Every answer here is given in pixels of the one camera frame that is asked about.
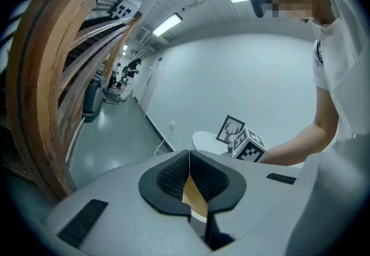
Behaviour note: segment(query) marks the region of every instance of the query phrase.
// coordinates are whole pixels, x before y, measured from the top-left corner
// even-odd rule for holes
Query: floor
[[[77,138],[69,165],[73,181],[82,188],[107,170],[152,157],[160,143],[133,98],[103,103],[99,116],[84,123]],[[160,151],[167,153],[164,146]]]

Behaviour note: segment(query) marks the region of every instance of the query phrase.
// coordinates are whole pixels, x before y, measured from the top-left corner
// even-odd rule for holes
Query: white wall
[[[297,18],[250,18],[244,21],[218,23],[210,27],[195,30],[175,39],[171,46],[204,38],[219,37],[234,34],[261,33],[290,36],[308,41],[315,41],[310,22],[305,23]]]
[[[133,92],[133,96],[138,99],[140,102],[141,97],[144,94],[144,90],[146,88],[146,84],[148,82],[149,76],[151,74],[151,69],[150,67],[153,66],[154,62],[157,59],[157,55],[151,55],[147,58],[145,58],[141,62],[141,66],[138,66],[138,70],[140,71],[140,74],[136,74],[134,77],[134,83],[135,83],[135,88]]]
[[[312,122],[316,87],[312,43],[288,36],[241,34],[172,47],[148,115],[175,150],[191,149],[196,131],[218,133],[226,115],[271,148]]]

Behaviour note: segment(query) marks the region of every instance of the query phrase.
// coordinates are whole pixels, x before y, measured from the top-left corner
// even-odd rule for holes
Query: black mesh
[[[158,173],[158,187],[168,195],[182,201],[184,185],[189,176],[188,168],[189,158],[185,155]]]
[[[200,158],[193,159],[190,176],[206,202],[218,196],[229,185],[226,174]]]

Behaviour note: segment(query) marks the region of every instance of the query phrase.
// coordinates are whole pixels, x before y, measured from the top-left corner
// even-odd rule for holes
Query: person
[[[140,58],[133,60],[127,65],[126,85],[122,89],[121,96],[120,96],[122,101],[126,101],[127,97],[132,91],[132,86],[134,85],[134,76],[135,74],[139,73],[139,70],[137,69],[138,65],[141,65]]]
[[[118,70],[119,67],[121,67],[121,63],[118,63],[112,72],[113,84],[116,84],[117,82],[117,75],[120,73]]]
[[[316,36],[313,81],[317,103],[313,122],[292,140],[268,150],[261,161],[276,165],[298,164],[324,150],[337,129],[337,140],[356,133],[335,88],[355,64],[364,64],[363,61],[369,59],[369,20],[358,0],[251,0],[251,3],[258,17],[272,12],[275,17],[309,20]]]

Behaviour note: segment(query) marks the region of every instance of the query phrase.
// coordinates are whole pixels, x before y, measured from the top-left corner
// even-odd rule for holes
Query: deer image
[[[225,134],[226,134],[225,142],[227,142],[227,143],[230,142],[230,136],[231,135],[236,135],[237,133],[239,133],[239,126],[237,126],[235,132],[234,132],[234,130],[230,132],[230,129],[229,129],[230,124],[231,123],[226,123],[226,125],[224,127]]]

